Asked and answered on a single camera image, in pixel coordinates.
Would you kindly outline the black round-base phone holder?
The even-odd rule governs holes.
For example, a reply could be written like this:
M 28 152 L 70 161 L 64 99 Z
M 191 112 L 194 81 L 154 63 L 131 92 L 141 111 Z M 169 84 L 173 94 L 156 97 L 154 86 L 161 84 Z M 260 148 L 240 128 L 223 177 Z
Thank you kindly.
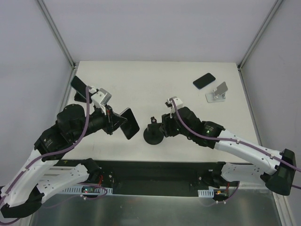
M 152 116 L 150 118 L 150 124 L 147 125 L 143 132 L 143 138 L 148 144 L 158 145 L 163 141 L 164 135 L 160 131 L 160 126 L 161 123 L 158 123 L 157 119 Z

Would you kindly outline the silver metal phone stand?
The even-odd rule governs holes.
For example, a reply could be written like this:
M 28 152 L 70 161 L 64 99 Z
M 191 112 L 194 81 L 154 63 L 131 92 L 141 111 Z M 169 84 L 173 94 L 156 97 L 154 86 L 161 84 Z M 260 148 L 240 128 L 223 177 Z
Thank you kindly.
M 226 92 L 228 87 L 226 82 L 222 82 L 219 86 L 213 89 L 210 93 L 206 94 L 206 100 L 208 103 L 224 102 L 226 100 Z

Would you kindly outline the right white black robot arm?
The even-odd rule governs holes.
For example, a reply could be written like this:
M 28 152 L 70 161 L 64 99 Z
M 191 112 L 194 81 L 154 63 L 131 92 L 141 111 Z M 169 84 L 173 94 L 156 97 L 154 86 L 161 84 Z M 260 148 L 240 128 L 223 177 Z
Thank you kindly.
M 230 153 L 247 161 L 247 165 L 220 162 L 209 177 L 214 187 L 226 182 L 245 181 L 265 185 L 270 191 L 288 196 L 298 171 L 295 153 L 255 145 L 212 121 L 201 121 L 187 107 L 161 117 L 160 132 L 165 137 L 185 136 L 195 144 Z

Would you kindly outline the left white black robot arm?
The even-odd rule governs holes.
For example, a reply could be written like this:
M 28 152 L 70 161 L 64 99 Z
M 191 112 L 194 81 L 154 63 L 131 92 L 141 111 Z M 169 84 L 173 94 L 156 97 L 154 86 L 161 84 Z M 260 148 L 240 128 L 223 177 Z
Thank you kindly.
M 4 218 L 25 218 L 36 212 L 47 199 L 77 183 L 95 183 L 101 174 L 92 158 L 82 160 L 71 171 L 56 179 L 42 182 L 41 178 L 64 155 L 92 133 L 103 130 L 111 135 L 127 119 L 113 112 L 95 109 L 92 114 L 78 104 L 66 106 L 57 115 L 55 124 L 45 130 L 34 144 L 30 157 L 17 176 L 0 190 L 0 211 Z

